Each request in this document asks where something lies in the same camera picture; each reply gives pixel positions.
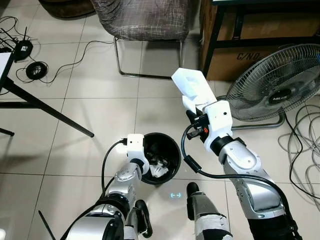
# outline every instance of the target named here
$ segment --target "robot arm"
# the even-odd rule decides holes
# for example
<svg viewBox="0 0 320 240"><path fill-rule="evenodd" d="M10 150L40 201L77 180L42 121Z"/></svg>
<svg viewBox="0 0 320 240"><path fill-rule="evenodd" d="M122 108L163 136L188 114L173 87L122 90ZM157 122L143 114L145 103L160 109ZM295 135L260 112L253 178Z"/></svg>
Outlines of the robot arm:
<svg viewBox="0 0 320 240"><path fill-rule="evenodd" d="M203 74L179 68L172 76L183 94L183 105L196 130L189 139L201 136L208 152L214 152L227 175L257 176L273 183L263 169L259 156L245 143L232 138L232 115L229 103L217 101ZM256 240L297 240L297 226L286 216L283 199L265 182L248 178L231 178L242 210Z"/></svg>
<svg viewBox="0 0 320 240"><path fill-rule="evenodd" d="M136 201L136 189L149 170L144 154L144 136L129 134L128 162L115 174L104 199L74 222L67 240L138 240L152 235L147 205Z"/></svg>

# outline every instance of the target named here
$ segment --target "plug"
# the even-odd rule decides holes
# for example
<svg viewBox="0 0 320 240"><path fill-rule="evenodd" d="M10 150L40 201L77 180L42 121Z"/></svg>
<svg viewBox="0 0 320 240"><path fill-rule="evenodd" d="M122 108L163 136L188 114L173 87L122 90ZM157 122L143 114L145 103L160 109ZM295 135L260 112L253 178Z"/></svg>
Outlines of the plug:
<svg viewBox="0 0 320 240"><path fill-rule="evenodd" d="M190 155L186 156L183 160L196 174L202 169L202 167Z"/></svg>
<svg viewBox="0 0 320 240"><path fill-rule="evenodd" d="M127 146L127 144L128 144L128 138L123 138L122 140L121 140L121 143L123 144L123 145L125 145L125 146Z"/></svg>

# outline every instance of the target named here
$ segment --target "electric fan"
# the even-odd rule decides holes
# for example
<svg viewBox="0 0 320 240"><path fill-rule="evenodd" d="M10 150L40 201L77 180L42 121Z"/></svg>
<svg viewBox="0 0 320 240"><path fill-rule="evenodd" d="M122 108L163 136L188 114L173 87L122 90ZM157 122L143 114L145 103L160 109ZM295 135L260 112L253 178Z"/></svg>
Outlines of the electric fan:
<svg viewBox="0 0 320 240"><path fill-rule="evenodd" d="M320 45L300 44L279 50L244 72L221 98L235 119L254 122L279 116L277 123L234 126L233 130L274 128L284 113L320 89Z"/></svg>

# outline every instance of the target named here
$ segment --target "chair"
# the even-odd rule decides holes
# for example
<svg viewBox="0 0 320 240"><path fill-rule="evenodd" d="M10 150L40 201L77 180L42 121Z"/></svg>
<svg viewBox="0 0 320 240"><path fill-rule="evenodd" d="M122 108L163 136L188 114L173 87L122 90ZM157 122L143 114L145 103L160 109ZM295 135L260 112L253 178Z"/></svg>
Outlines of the chair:
<svg viewBox="0 0 320 240"><path fill-rule="evenodd" d="M189 33L190 0L91 0L104 29L114 36L118 71L129 77L171 79L169 76L126 73L120 68L117 40L180 42L179 66L183 64L183 43Z"/></svg>

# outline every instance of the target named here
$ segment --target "white table top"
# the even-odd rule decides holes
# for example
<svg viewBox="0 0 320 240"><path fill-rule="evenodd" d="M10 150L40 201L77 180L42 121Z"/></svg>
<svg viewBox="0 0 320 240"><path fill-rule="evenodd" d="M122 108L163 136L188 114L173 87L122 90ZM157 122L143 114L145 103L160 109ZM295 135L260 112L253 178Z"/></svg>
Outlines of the white table top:
<svg viewBox="0 0 320 240"><path fill-rule="evenodd" d="M5 70L5 67L7 65L10 55L11 55L11 52L0 53L0 79L2 78L2 74Z"/></svg>

